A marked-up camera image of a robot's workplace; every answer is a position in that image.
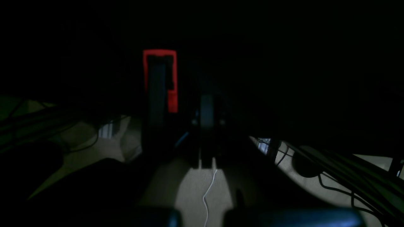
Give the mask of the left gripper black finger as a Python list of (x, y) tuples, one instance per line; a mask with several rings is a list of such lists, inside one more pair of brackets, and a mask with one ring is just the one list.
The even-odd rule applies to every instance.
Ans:
[(200, 100), (200, 126), (213, 128), (214, 124), (214, 98), (211, 95), (203, 95)]

